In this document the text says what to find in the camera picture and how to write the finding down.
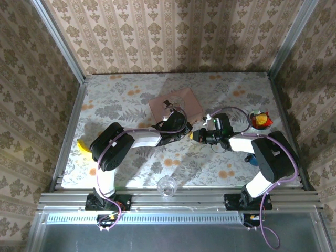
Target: floral wallpaper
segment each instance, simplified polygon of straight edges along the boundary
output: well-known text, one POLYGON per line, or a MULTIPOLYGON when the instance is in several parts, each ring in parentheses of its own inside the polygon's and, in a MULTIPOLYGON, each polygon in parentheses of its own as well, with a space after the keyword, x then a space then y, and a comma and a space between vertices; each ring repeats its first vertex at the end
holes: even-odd
POLYGON ((79 83, 29 1, 0 1, 0 251, 20 251, 79 83))
POLYGON ((267 71, 303 0, 44 0, 85 75, 267 71))
POLYGON ((336 238, 336 1, 319 1, 276 83, 336 238))

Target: table surface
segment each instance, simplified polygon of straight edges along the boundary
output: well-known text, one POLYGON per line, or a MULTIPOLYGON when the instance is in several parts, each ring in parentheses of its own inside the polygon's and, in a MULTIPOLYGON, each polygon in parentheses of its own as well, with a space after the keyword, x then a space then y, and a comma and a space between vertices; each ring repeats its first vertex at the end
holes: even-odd
MULTIPOLYGON (((77 139, 83 139, 89 146, 113 122, 129 128, 155 124, 148 100, 187 87, 193 90, 206 114, 225 106, 236 106, 246 112, 267 110, 274 123, 262 133, 284 132, 264 72, 95 75, 87 86, 61 186, 89 189, 95 184, 97 164, 80 153, 77 139)), ((235 132, 247 127, 247 120, 239 111, 227 113, 235 132)), ((201 127, 198 122, 193 130, 201 127)), ((248 132, 258 131, 251 128, 248 132)), ((217 146, 214 150, 222 151, 217 146)), ((115 186, 153 188, 165 175, 173 176, 184 187, 243 186, 259 171, 244 162, 246 155, 229 151, 217 154, 209 145, 187 137, 166 146, 135 148, 117 168, 115 186)), ((296 180, 286 186, 299 185, 296 180)))

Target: purple cable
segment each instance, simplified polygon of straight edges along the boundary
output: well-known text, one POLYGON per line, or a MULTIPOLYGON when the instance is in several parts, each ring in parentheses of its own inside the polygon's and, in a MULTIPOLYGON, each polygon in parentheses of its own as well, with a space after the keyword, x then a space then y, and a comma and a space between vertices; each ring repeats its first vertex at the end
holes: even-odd
POLYGON ((246 116, 246 119, 247 119, 247 122, 248 122, 248 126, 247 126, 247 128, 244 129, 241 133, 246 132, 246 131, 251 127, 251 122, 250 122, 250 118, 248 117, 248 114, 247 114, 244 110, 242 110, 242 109, 240 109, 240 108, 238 108, 238 107, 233 107, 233 106, 223 107, 223 108, 218 109, 217 111, 213 112, 212 114, 210 114, 210 116, 213 117, 214 115, 216 115, 216 114, 222 112, 222 110, 225 110, 225 109, 236 109, 236 110, 239 110, 241 113, 243 113, 244 116, 246 116))
MULTIPOLYGON (((270 137, 268 135, 261 135, 261 134, 242 134, 242 135, 248 136, 248 137, 255 137, 256 136, 256 137, 266 138, 266 139, 271 140, 273 143, 275 143, 276 145, 278 145, 287 154, 290 162, 292 163, 292 165, 294 167, 294 176, 293 177, 291 177, 290 179, 288 178, 288 179, 277 181, 269 189, 267 189, 266 192, 264 193, 263 198, 261 200, 261 204, 260 204, 260 210, 259 210, 259 216, 261 218, 261 216, 263 215, 262 213, 263 213, 263 207, 264 207, 264 202, 265 202, 266 195, 269 194, 270 191, 272 191, 275 187, 277 187, 281 183, 294 181, 298 177, 298 175, 299 175, 299 170, 298 170, 298 167, 297 167, 296 162, 295 162, 294 158, 292 157, 292 155, 276 139, 274 139, 274 138, 272 138, 272 137, 270 137)), ((273 231, 272 229, 270 229, 268 227, 264 227, 262 221, 260 221, 260 229, 261 229, 261 233, 263 234, 262 236, 264 237, 264 240, 265 240, 266 244, 268 245, 268 247, 270 247, 273 250, 279 249, 280 248, 280 239, 279 239, 279 236, 277 235, 277 233, 275 233, 275 231, 273 231), (266 238, 266 235, 265 235, 265 232, 264 232, 264 228, 267 229, 267 230, 269 230, 269 231, 271 231, 275 235, 275 237, 278 239, 278 246, 277 247, 272 247, 272 245, 268 242, 268 240, 266 238)))
POLYGON ((166 107, 165 109, 176 109, 176 110, 181 110, 185 116, 185 122, 183 124, 183 126, 179 129, 179 130, 175 130, 175 131, 161 131, 161 130, 151 130, 151 129, 131 129, 131 130, 125 130, 123 132, 121 132, 120 134, 118 134, 112 141, 109 142, 109 144, 106 146, 106 148, 102 151, 102 153, 100 154, 99 158, 98 158, 98 161, 97 161, 97 173, 96 173, 96 180, 97 180, 97 187, 98 187, 98 191, 100 192, 101 196, 111 202, 112 204, 116 205, 117 208, 118 208, 118 217, 117 217, 117 220, 115 220, 115 222, 110 225, 109 227, 107 228, 103 228, 103 229, 106 229, 106 230, 110 230, 112 227, 114 227, 117 222, 120 220, 121 218, 121 208, 119 206, 119 204, 113 200, 111 200, 110 198, 107 198, 103 192, 101 191, 100 187, 99 187, 99 182, 98 182, 98 171, 100 170, 100 167, 99 167, 99 164, 101 162, 101 159, 103 158, 103 156, 106 154, 106 152, 108 151, 108 149, 113 145, 114 142, 116 142, 119 138, 121 138, 124 134, 126 133, 130 133, 130 132, 156 132, 156 133, 165 133, 165 134, 175 134, 175 133, 179 133, 180 131, 182 131, 187 123, 188 123, 188 119, 187 119, 187 114, 185 113, 185 111, 181 108, 181 107, 174 107, 174 106, 170 106, 170 107, 166 107))

